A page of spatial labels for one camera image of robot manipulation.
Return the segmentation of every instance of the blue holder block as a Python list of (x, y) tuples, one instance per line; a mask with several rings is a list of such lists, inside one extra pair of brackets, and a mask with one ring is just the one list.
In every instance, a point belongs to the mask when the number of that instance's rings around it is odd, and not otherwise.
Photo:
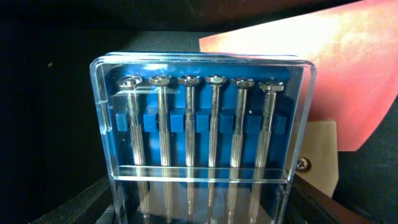
[(127, 125), (127, 114), (126, 112), (117, 112), (116, 115), (116, 126), (118, 127), (118, 131), (128, 131)]
[(234, 114), (234, 109), (225, 109), (220, 112), (220, 122), (218, 126), (220, 133), (233, 133)]
[(287, 117), (284, 114), (277, 113), (274, 117), (274, 133), (285, 134)]
[(184, 132), (184, 108), (175, 108), (170, 111), (170, 130), (173, 133)]
[(261, 130), (262, 115), (260, 111), (249, 110), (244, 120), (244, 130), (248, 134), (258, 134)]
[(197, 132), (198, 133), (208, 133), (209, 132), (210, 113), (211, 113), (211, 110), (208, 108), (203, 108), (196, 112)]
[(144, 112), (144, 131), (145, 132), (156, 132), (156, 117), (157, 108), (146, 108)]

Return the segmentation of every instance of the screwdriver shaft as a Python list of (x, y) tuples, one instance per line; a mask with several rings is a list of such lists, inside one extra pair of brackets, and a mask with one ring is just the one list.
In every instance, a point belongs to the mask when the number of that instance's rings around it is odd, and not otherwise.
[[(195, 87), (185, 87), (185, 163), (193, 167), (195, 161)], [(188, 170), (188, 178), (193, 178), (193, 170)], [(193, 215), (193, 183), (187, 184), (188, 215)]]
[[(150, 78), (150, 82), (157, 88), (157, 107), (159, 122), (159, 145), (160, 145), (160, 163), (164, 167), (171, 166), (170, 158), (170, 129), (169, 129), (169, 109), (167, 107), (167, 85), (170, 83), (170, 75), (159, 75)], [(170, 177), (168, 169), (162, 169), (163, 177)], [(166, 209), (167, 223), (172, 221), (173, 211), (173, 191), (172, 183), (164, 182), (164, 203)]]
[[(210, 136), (209, 136), (209, 167), (216, 166), (217, 143), (218, 143), (218, 110), (220, 107), (220, 88), (226, 82), (226, 78), (213, 75), (206, 77), (206, 82), (211, 86), (211, 116), (210, 116)], [(208, 173), (209, 179), (215, 178), (215, 170), (211, 169)], [(213, 214), (215, 183), (208, 183), (208, 208), (207, 223), (211, 223)]]
[[(145, 165), (144, 145), (142, 141), (142, 123), (140, 119), (139, 95), (136, 91), (136, 86), (141, 83), (140, 77), (125, 77), (121, 87), (124, 90), (130, 90), (127, 93), (127, 111), (130, 121), (130, 136), (132, 144), (132, 153), (134, 163), (137, 166)], [(141, 168), (137, 170), (138, 175), (142, 173)], [(138, 183), (139, 201), (141, 212), (144, 218), (149, 217), (149, 200), (146, 200), (148, 195), (147, 182), (139, 181)]]
[[(195, 86), (200, 77), (184, 75), (178, 78), (179, 84), (185, 86), (185, 165), (193, 167), (195, 163)], [(187, 177), (194, 178), (193, 169), (187, 170)], [(188, 221), (192, 222), (194, 183), (187, 183)]]
[[(269, 143), (271, 140), (271, 127), (272, 127), (272, 119), (274, 117), (275, 111), (275, 103), (276, 103), (276, 91), (282, 91), (284, 86), (283, 83), (260, 83), (261, 88), (270, 88), (271, 90), (267, 90), (264, 94), (264, 105), (262, 108), (262, 125), (259, 134), (259, 139), (257, 142), (257, 154), (255, 166), (256, 169), (254, 171), (253, 178), (261, 179), (264, 176), (263, 168), (266, 167), (267, 155), (269, 150)], [(259, 212), (259, 204), (261, 198), (261, 184), (253, 184), (252, 192), (250, 198), (250, 207), (249, 207), (249, 222), (256, 223), (258, 212)]]
[[(231, 149), (231, 168), (238, 168), (241, 164), (241, 153), (243, 145), (243, 122), (246, 111), (246, 98), (248, 95), (247, 89), (238, 89), (238, 95), (236, 97), (236, 109), (235, 109), (235, 127), (234, 134), (232, 137), (232, 149)], [(237, 179), (239, 172), (237, 169), (231, 169), (229, 173), (230, 179)], [(228, 186), (228, 223), (233, 223), (234, 211), (236, 205), (236, 194), (238, 191), (238, 184), (230, 183)]]

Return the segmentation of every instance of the screwdriver set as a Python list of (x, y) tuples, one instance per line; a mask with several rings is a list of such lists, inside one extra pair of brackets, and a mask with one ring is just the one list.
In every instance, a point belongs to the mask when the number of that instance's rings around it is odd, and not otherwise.
[(115, 52), (90, 66), (118, 223), (281, 223), (315, 67)]

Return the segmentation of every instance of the screw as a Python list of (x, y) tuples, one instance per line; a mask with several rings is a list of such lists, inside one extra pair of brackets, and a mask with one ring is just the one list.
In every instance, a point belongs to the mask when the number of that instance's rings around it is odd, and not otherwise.
[(300, 156), (297, 161), (296, 171), (298, 172), (307, 172), (311, 169), (311, 161), (303, 156)]

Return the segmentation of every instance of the black background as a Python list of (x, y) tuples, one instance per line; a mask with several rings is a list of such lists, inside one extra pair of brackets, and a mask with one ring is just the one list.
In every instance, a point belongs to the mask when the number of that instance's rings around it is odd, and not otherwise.
[[(106, 174), (88, 70), (96, 57), (196, 52), (201, 37), (349, 1), (215, 2), (0, 3), (0, 223), (32, 221)], [(395, 102), (359, 152), (339, 154), (334, 197), (391, 223), (398, 222), (397, 111)]]

